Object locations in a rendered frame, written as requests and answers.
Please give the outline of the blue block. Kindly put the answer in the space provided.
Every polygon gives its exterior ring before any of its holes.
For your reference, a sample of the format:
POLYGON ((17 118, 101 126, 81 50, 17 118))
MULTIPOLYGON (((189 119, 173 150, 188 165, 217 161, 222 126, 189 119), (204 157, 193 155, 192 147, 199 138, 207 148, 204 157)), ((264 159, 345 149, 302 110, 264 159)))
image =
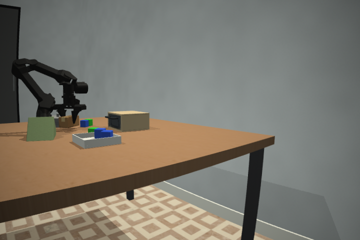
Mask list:
POLYGON ((80 127, 88 127, 89 126, 89 120, 80 120, 80 127))
POLYGON ((101 131, 101 138, 113 137, 113 130, 103 130, 101 131))
POLYGON ((101 131, 106 130, 106 128, 96 128, 94 129, 94 138, 100 139, 101 138, 101 131))

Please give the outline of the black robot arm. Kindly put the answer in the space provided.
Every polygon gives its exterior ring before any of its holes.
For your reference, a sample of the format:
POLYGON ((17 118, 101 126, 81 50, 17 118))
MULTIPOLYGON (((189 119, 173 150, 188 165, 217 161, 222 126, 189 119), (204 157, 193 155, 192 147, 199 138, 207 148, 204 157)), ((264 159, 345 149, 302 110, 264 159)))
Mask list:
POLYGON ((57 70, 36 59, 16 59, 12 63, 11 73, 18 79, 21 79, 38 102, 36 117, 51 117, 55 106, 55 98, 51 93, 46 94, 30 76, 30 71, 37 71, 51 78, 54 78, 59 85, 63 85, 63 94, 87 94, 87 83, 77 82, 77 78, 71 72, 66 70, 57 70), (29 64, 26 66, 26 64, 29 64), (71 82, 72 79, 72 82, 71 82), (71 82, 71 83, 70 83, 71 82))

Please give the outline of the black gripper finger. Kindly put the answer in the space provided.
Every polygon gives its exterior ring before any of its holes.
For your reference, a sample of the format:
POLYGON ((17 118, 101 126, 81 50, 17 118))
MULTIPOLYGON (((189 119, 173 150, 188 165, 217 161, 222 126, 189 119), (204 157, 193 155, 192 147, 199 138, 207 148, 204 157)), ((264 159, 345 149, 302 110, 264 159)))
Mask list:
POLYGON ((82 111, 82 110, 72 110, 72 111, 71 111, 73 124, 75 124, 76 119, 77 119, 77 116, 78 116, 78 113, 79 113, 80 111, 82 111))
POLYGON ((66 116, 66 111, 67 111, 67 110, 57 110, 57 112, 59 113, 60 117, 66 116))

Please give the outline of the brown cardboard box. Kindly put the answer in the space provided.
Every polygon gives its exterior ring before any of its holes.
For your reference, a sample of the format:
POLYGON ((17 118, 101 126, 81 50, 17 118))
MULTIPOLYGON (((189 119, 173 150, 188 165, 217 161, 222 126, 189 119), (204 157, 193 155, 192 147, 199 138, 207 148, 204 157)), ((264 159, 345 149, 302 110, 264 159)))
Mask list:
POLYGON ((71 128, 80 125, 79 115, 77 116, 75 123, 73 123, 72 115, 58 117, 58 121, 59 128, 71 128))

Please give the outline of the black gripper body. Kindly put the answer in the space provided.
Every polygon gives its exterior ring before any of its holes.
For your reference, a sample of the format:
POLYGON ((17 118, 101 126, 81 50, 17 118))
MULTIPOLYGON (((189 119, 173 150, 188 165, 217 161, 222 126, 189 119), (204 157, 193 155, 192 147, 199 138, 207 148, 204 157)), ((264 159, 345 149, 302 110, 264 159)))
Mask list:
POLYGON ((63 94, 63 104, 55 104, 53 110, 63 111, 65 109, 73 109, 74 111, 86 110, 85 104, 74 104, 74 94, 63 94))

